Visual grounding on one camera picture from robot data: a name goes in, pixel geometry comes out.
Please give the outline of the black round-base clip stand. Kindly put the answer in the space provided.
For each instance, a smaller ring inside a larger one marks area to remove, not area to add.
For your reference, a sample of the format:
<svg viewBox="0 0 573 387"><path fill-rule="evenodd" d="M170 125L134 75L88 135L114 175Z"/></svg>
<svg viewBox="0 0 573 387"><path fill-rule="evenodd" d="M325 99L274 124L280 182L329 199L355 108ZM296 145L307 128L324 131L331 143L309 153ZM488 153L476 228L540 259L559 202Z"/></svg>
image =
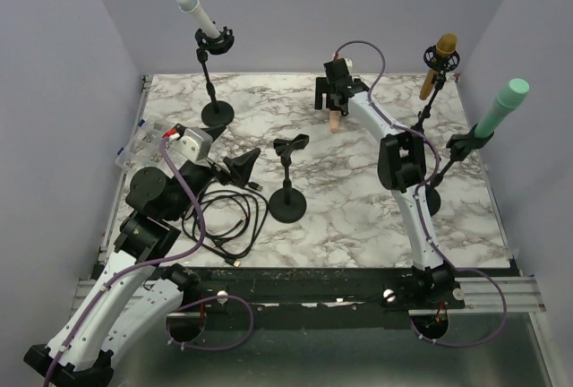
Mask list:
<svg viewBox="0 0 573 387"><path fill-rule="evenodd" d="M302 133L291 140L277 138L273 141L273 148L284 169L284 179L282 187L270 196L269 213L280 223L295 223L306 212L307 202L304 195L292 186L290 166L292 153L296 150L303 150L309 141L310 137Z"/></svg>

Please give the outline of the black round-base clamp stand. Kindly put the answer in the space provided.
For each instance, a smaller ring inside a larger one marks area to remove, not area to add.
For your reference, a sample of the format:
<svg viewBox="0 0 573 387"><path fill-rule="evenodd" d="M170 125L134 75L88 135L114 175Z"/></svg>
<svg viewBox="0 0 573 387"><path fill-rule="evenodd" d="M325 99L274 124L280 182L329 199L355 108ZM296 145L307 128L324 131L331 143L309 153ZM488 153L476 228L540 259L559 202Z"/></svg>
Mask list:
<svg viewBox="0 0 573 387"><path fill-rule="evenodd" d="M493 137L492 134L485 139L476 138L474 136L475 127L476 125L468 133L452 135L446 145L446 148L449 149L449 161L426 186L426 202L431 216L434 216L440 210L441 197L437 187L442 183L449 169L456 162L464 161L473 151L483 148Z"/></svg>

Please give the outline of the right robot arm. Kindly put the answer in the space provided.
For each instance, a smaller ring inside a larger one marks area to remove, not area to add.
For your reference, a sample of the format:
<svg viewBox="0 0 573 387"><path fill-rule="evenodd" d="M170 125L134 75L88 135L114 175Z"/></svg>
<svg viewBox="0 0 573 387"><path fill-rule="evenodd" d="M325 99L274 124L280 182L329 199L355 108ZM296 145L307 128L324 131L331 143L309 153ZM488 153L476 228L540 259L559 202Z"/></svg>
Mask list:
<svg viewBox="0 0 573 387"><path fill-rule="evenodd" d="M372 98L372 90L350 73L347 61L334 58L316 80L315 107L350 115L379 143L377 174L398 204L412 249L412 274L396 300L430 308L455 287L453 267L439 241L425 195L426 158L423 136L403 126Z"/></svg>

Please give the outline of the green microphone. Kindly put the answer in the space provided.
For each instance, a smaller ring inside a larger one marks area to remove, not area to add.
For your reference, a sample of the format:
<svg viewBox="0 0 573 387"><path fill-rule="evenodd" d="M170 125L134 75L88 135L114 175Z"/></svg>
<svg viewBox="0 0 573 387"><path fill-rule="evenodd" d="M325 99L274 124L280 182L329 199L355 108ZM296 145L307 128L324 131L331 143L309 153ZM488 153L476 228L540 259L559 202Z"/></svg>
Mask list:
<svg viewBox="0 0 573 387"><path fill-rule="evenodd" d="M496 95L490 109L474 129L476 138L491 136L500 123L525 100L529 93L529 83L521 78L511 79Z"/></svg>

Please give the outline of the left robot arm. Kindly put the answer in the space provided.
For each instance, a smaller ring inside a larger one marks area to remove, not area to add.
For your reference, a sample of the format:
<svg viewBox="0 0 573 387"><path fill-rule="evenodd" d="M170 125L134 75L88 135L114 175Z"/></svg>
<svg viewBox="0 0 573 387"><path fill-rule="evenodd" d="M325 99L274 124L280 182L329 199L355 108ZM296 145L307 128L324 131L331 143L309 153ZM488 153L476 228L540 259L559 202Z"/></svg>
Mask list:
<svg viewBox="0 0 573 387"><path fill-rule="evenodd" d="M125 198L133 210L96 283L64 327L24 356L46 386L107 386L125 351L153 323L174 311L230 300L208 293L179 262L207 236L201 191L213 180L246 186L261 155L255 148L221 164L212 161L211 145L225 130L175 125L158 137L170 171L146 166L133 175Z"/></svg>

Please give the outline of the pink microphone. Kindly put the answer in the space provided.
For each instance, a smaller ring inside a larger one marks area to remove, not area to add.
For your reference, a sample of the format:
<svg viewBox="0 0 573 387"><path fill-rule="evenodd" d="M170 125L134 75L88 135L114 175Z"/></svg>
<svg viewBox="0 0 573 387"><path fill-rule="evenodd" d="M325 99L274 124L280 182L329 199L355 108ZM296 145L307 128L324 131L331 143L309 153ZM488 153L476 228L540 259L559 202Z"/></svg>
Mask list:
<svg viewBox="0 0 573 387"><path fill-rule="evenodd" d="M329 112L329 130L332 133L337 133L340 127L340 113L335 110Z"/></svg>

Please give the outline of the gold microphone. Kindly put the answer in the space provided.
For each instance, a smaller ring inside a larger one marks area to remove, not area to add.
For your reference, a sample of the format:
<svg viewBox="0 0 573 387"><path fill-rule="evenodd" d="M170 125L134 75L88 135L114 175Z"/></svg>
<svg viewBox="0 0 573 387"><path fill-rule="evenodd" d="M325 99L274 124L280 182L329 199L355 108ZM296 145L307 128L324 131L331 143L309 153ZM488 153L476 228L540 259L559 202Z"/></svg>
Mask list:
<svg viewBox="0 0 573 387"><path fill-rule="evenodd" d="M446 33L435 45L425 50L423 60L429 70L420 89L420 100L426 100L432 90L439 85L439 81L458 67L460 57L457 43L458 37L454 33Z"/></svg>

